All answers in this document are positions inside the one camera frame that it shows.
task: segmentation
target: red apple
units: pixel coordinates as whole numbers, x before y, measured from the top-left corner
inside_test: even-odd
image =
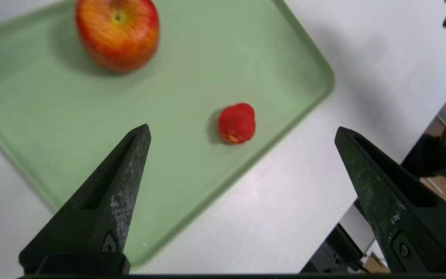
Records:
[[[130,72],[156,53],[159,18],[151,0],[78,0],[76,22],[83,46],[107,69]]]

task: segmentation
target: table surface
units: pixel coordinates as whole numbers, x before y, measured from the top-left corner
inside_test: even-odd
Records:
[[[0,0],[0,22],[57,0]],[[287,0],[336,75],[299,126],[141,269],[298,272],[356,198],[333,143],[354,129],[400,162],[446,100],[442,0]],[[52,212],[0,152],[0,278]]]

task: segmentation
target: red tomato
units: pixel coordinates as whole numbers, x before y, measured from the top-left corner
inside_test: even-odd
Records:
[[[221,139],[231,145],[249,141],[256,131],[254,109],[247,103],[226,108],[218,120],[218,133]]]

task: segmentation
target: screw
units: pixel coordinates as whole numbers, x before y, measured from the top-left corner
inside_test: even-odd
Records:
[[[409,258],[410,256],[409,247],[407,247],[405,243],[400,244],[399,249],[400,249],[400,254],[402,254],[404,258]]]

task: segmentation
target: plastic tray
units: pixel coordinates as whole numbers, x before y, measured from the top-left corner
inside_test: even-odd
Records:
[[[0,147],[54,208],[120,139],[152,143],[125,253],[140,265],[326,97],[333,72],[278,0],[158,0],[160,48],[125,76],[83,51],[74,2],[0,25]],[[225,145],[216,117],[248,102],[257,130]]]

